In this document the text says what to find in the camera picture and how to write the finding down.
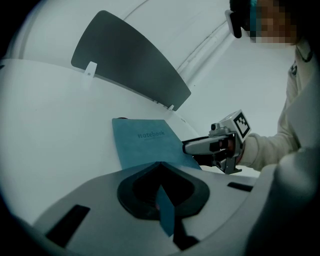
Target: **white clip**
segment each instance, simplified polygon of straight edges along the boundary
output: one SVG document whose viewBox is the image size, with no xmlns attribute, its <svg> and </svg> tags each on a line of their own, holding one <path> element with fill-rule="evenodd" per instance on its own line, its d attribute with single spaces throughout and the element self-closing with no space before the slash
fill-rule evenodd
<svg viewBox="0 0 320 256">
<path fill-rule="evenodd" d="M 84 77 L 82 79 L 82 87 L 85 90 L 90 89 L 91 83 L 96 73 L 96 69 L 97 69 L 97 63 L 90 61 L 89 65 L 85 69 L 85 72 L 83 73 Z"/>
<path fill-rule="evenodd" d="M 86 67 L 84 75 L 89 78 L 93 78 L 97 69 L 97 63 L 90 61 L 89 65 Z"/>
<path fill-rule="evenodd" d="M 168 110 L 172 111 L 174 109 L 174 107 L 175 107 L 174 105 L 171 105 L 170 107 L 168 107 Z"/>
</svg>

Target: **person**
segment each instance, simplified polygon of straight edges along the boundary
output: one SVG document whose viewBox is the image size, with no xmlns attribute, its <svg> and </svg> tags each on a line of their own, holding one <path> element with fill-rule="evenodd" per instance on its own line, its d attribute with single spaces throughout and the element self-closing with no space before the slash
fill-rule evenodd
<svg viewBox="0 0 320 256">
<path fill-rule="evenodd" d="M 252 133 L 244 143 L 237 164 L 257 171 L 277 164 L 285 155 L 299 149 L 299 141 L 288 122 L 286 109 L 309 83 L 317 69 L 315 54 L 306 38 L 303 16 L 297 11 L 297 0 L 249 0 L 250 20 L 244 29 L 256 42 L 296 45 L 295 61 L 288 71 L 286 101 L 278 120 L 277 134 L 272 137 Z M 230 0 L 233 12 L 244 8 L 245 0 Z M 229 150 L 233 145 L 229 141 Z"/>
</svg>

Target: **black rectangular slot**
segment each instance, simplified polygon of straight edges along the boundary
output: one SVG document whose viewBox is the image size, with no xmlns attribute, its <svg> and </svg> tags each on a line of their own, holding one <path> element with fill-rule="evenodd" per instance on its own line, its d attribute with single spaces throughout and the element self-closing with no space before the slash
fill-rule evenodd
<svg viewBox="0 0 320 256">
<path fill-rule="evenodd" d="M 237 190 L 247 191 L 247 192 L 251 192 L 251 190 L 254 188 L 253 186 L 240 184 L 240 183 L 236 183 L 236 182 L 230 182 L 228 184 L 228 187 L 234 188 Z"/>
<path fill-rule="evenodd" d="M 46 237 L 60 247 L 65 247 L 84 220 L 90 208 L 75 205 L 47 234 Z"/>
</svg>

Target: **white jacket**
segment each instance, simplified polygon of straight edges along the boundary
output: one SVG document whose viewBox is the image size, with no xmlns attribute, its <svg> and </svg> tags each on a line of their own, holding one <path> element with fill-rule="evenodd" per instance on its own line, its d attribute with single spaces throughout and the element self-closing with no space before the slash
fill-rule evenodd
<svg viewBox="0 0 320 256">
<path fill-rule="evenodd" d="M 298 150 L 299 142 L 288 122 L 286 109 L 308 84 L 316 67 L 315 59 L 308 42 L 300 40 L 295 50 L 295 62 L 288 71 L 286 101 L 278 121 L 277 134 L 272 137 L 250 134 L 239 165 L 261 171 L 263 167 L 277 164 L 282 157 Z"/>
</svg>

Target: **white curved surface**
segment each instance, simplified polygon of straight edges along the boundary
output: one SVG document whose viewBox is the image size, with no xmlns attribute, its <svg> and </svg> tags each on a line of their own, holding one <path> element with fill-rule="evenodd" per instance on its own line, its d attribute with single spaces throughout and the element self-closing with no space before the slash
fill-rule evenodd
<svg viewBox="0 0 320 256">
<path fill-rule="evenodd" d="M 178 73 L 191 92 L 201 79 L 213 70 L 220 57 L 226 52 L 235 37 L 228 23 L 218 27 L 178 69 Z"/>
<path fill-rule="evenodd" d="M 225 22 L 228 8 L 229 0 L 47 0 L 29 16 L 8 58 L 78 70 L 71 65 L 76 46 L 94 16 L 106 10 L 127 17 L 178 69 Z"/>
<path fill-rule="evenodd" d="M 121 170 L 112 118 L 164 119 L 181 140 L 199 135 L 173 111 L 69 68 L 5 60 L 0 70 L 0 183 L 32 224 L 89 179 Z"/>
</svg>

